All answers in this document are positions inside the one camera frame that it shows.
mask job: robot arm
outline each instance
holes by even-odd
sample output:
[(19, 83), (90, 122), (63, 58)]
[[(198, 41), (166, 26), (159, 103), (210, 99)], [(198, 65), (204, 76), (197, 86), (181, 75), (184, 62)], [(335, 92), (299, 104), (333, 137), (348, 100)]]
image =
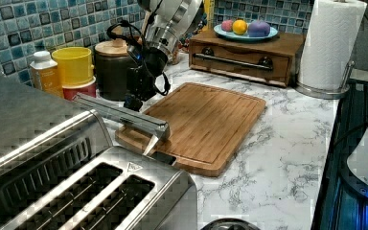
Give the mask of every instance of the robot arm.
[[(204, 14), (203, 0), (138, 0), (138, 4), (151, 15), (142, 34), (142, 45), (128, 42), (127, 52), (138, 67), (129, 70), (124, 107), (139, 110), (141, 101), (156, 93), (167, 95), (170, 84), (163, 70), (178, 39), (196, 29)], [(123, 22), (123, 27), (132, 27)], [(164, 92), (155, 86), (155, 79), (163, 75)]]

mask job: yellow cup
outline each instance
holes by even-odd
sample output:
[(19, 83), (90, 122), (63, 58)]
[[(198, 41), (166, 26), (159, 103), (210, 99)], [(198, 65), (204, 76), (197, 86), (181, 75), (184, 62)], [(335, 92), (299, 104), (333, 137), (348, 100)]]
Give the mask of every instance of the yellow cup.
[(52, 53), (57, 62), (62, 85), (86, 84), (92, 81), (94, 65), (91, 50), (83, 47), (67, 47)]

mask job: white bottle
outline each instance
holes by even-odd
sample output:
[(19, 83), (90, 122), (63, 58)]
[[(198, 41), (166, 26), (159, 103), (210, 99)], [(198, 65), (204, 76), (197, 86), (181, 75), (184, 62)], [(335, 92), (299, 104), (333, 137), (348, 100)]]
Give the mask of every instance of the white bottle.
[(47, 93), (64, 98), (61, 81), (58, 76), (58, 64), (52, 60), (50, 52), (34, 53), (31, 63), (34, 87)]

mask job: wall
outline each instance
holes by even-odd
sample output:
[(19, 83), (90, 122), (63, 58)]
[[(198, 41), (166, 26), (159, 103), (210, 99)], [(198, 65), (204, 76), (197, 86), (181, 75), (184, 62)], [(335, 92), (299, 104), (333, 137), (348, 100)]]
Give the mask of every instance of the wall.
[(140, 29), (144, 17), (136, 0), (0, 0), (0, 73), (31, 85), (34, 52), (92, 49), (118, 20)]
[(247, 22), (262, 19), (281, 32), (306, 34), (311, 12), (309, 0), (218, 0), (214, 23), (238, 18)]

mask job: drawer handle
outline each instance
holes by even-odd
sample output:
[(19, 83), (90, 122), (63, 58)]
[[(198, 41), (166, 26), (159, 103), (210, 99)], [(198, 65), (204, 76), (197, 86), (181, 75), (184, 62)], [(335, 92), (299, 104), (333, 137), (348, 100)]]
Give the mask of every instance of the drawer handle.
[(209, 48), (205, 47), (202, 49), (202, 54), (194, 54), (194, 58), (202, 58), (207, 60), (215, 60), (219, 62), (229, 63), (229, 64), (235, 64), (240, 66), (245, 66), (249, 68), (258, 68), (258, 69), (264, 69), (264, 70), (273, 70), (273, 61), (270, 57), (262, 57), (259, 59), (259, 62), (257, 64), (247, 63), (244, 61), (238, 61), (238, 60), (232, 60), (232, 59), (226, 59), (221, 57), (215, 57), (214, 51)]

